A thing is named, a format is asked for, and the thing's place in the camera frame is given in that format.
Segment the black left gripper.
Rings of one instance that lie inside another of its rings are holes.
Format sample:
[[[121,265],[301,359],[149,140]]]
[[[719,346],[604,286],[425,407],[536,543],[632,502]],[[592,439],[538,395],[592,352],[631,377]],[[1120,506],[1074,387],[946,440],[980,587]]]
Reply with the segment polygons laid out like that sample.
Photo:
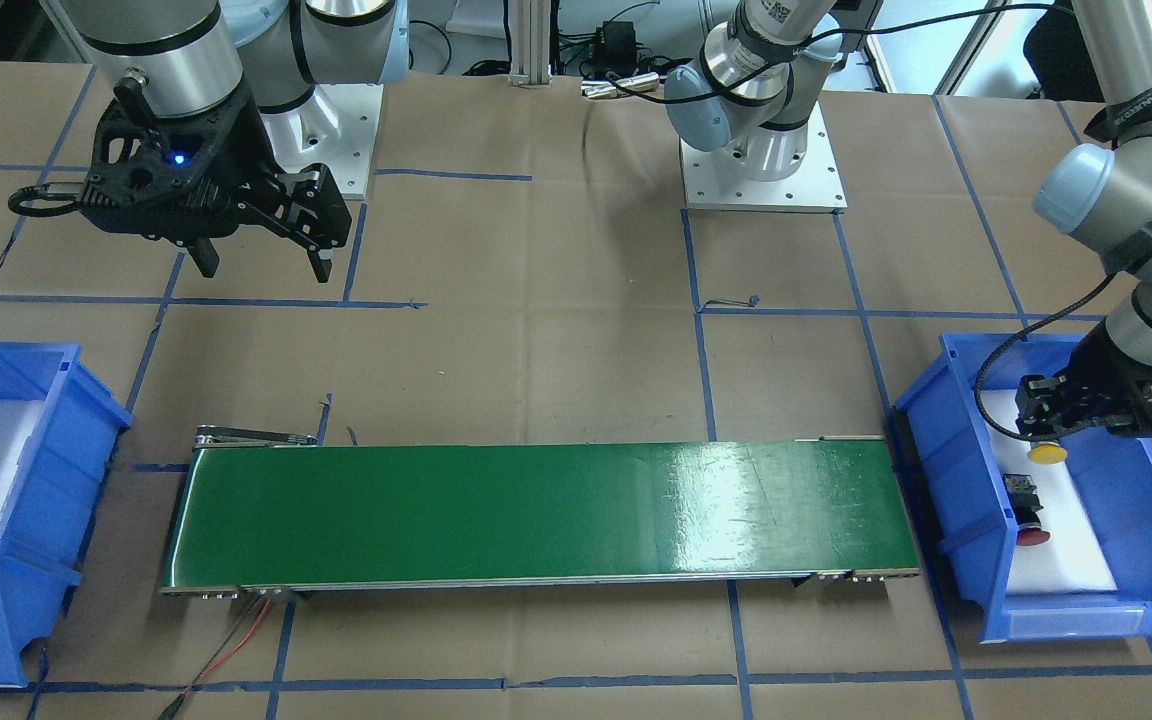
[[[1026,441],[1056,441],[1091,427],[1152,438],[1152,366],[1119,350],[1106,334],[1087,334],[1061,376],[1021,377],[1015,401]]]

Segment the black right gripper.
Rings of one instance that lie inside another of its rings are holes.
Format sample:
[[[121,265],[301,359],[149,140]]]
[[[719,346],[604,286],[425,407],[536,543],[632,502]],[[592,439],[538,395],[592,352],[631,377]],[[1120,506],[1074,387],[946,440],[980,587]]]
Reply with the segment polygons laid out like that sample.
[[[282,173],[250,88],[214,108],[160,118],[141,85],[118,85],[96,129],[78,213],[103,232],[184,241],[198,273],[214,278],[210,238],[262,223],[305,250],[316,282],[329,282],[353,215],[328,165]]]

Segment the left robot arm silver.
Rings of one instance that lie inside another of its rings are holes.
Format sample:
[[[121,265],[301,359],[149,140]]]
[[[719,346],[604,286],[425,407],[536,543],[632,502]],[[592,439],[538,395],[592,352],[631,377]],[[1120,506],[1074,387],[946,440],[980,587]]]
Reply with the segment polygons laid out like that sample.
[[[687,145],[713,152],[806,124],[846,28],[829,1],[741,1],[660,103]],[[1102,91],[1087,142],[1034,196],[1048,223],[1087,247],[1107,281],[1134,275],[1129,300],[1052,376],[1024,376],[1018,418],[992,429],[1055,442],[1084,429],[1152,438],[1152,1],[1075,1],[1071,10]]]

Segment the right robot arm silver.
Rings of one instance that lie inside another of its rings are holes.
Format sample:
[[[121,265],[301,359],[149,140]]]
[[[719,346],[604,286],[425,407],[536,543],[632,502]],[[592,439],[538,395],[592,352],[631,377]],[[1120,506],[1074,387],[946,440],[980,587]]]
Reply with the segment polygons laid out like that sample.
[[[243,225],[306,252],[317,282],[351,234],[382,86],[408,70],[403,1],[65,1],[109,78],[86,176],[15,191],[23,217],[76,211],[165,241],[205,276]]]

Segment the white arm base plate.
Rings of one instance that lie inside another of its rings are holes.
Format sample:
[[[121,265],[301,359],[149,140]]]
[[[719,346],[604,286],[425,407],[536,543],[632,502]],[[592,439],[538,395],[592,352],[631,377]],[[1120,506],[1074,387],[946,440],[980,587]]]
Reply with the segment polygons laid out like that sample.
[[[321,162],[343,199],[365,200],[382,94],[380,85],[319,85],[298,108],[262,114],[276,161],[288,172]]]
[[[679,149],[687,209],[841,213],[849,206],[820,106],[788,132],[758,127],[717,151],[684,141]]]

